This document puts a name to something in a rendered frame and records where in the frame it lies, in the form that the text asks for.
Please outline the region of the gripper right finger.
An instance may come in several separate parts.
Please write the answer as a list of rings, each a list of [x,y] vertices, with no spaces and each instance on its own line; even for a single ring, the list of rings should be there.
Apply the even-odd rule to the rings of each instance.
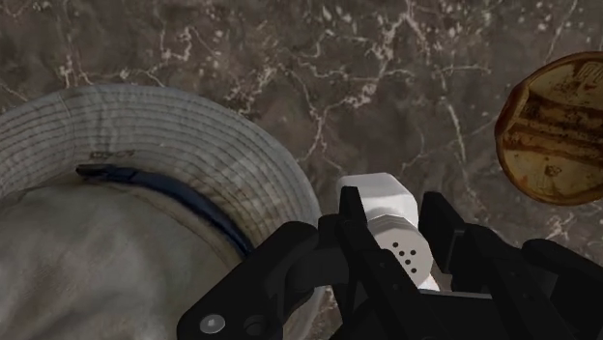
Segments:
[[[489,293],[510,340],[603,340],[603,267],[593,261],[544,239],[514,247],[435,191],[423,195],[418,230],[453,290]]]

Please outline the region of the beige bucket hat blue band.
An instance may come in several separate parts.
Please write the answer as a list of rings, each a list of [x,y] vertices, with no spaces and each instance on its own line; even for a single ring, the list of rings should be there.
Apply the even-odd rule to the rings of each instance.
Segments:
[[[0,113],[0,340],[176,340],[282,223],[315,223],[291,154],[170,88],[64,89]]]

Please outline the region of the brown round wooden plate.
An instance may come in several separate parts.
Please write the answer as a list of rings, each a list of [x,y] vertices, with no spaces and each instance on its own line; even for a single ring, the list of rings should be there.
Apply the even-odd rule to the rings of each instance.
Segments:
[[[559,58],[510,92],[495,124],[504,174],[532,199],[603,199],[603,51]]]

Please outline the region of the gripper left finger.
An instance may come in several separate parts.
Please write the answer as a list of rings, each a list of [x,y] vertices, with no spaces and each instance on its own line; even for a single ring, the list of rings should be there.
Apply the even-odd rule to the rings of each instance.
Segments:
[[[284,340],[289,317],[322,286],[339,295],[344,321],[332,340],[452,340],[369,232],[352,186],[342,188],[339,212],[318,226],[279,227],[188,309],[177,340]]]

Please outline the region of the white salt shaker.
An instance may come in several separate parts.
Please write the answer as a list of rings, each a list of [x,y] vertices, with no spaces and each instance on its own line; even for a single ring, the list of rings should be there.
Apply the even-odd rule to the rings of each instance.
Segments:
[[[415,196],[389,173],[344,176],[336,188],[343,186],[358,189],[368,230],[378,245],[394,254],[419,289],[439,291],[431,274],[430,246],[418,230]]]

